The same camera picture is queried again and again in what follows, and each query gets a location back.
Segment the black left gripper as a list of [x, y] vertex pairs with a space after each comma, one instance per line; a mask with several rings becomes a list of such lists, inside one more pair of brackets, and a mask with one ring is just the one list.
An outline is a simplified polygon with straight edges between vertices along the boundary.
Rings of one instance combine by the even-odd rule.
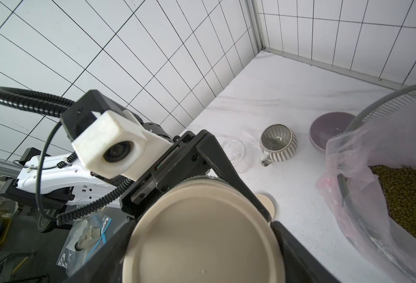
[[215, 136], [206, 130], [186, 132], [155, 161], [119, 199], [121, 210], [132, 218], [141, 217], [159, 198], [186, 179], [217, 178], [233, 187], [260, 212], [267, 222], [271, 214], [247, 187]]

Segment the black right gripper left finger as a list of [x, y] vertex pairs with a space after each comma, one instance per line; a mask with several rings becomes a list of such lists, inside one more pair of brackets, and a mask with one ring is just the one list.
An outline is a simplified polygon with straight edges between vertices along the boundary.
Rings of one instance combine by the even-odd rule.
[[129, 219], [87, 263], [64, 283], [121, 283], [123, 260], [137, 221]]

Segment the cream jar lid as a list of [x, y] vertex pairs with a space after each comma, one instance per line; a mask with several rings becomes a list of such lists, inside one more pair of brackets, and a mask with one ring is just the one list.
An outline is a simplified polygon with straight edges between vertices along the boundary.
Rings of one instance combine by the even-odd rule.
[[134, 228], [125, 283], [283, 283], [285, 267], [270, 223], [251, 201], [215, 178], [185, 181]]
[[265, 209], [269, 212], [271, 216], [271, 220], [273, 221], [275, 219], [276, 209], [271, 198], [263, 194], [256, 194], [255, 196], [260, 201], [260, 203], [265, 207]]

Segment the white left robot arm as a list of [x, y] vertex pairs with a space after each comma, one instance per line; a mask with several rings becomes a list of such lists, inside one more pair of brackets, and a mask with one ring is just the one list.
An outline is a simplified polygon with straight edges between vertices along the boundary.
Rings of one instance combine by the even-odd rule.
[[57, 225], [82, 218], [118, 200], [121, 210], [139, 220], [159, 198], [188, 179], [210, 171], [249, 200], [266, 221], [271, 214], [245, 185], [215, 136], [206, 130], [170, 138], [157, 124], [144, 123], [133, 112], [98, 90], [72, 101], [53, 94], [0, 87], [0, 105], [58, 118], [74, 149], [57, 167], [79, 161], [84, 169], [124, 181], [111, 192], [80, 208], [60, 213]]

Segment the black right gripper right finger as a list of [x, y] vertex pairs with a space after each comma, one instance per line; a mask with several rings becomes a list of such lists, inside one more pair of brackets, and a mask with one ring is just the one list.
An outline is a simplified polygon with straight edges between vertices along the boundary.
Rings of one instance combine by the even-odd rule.
[[339, 283], [283, 224], [274, 221], [271, 229], [280, 246], [286, 283]]

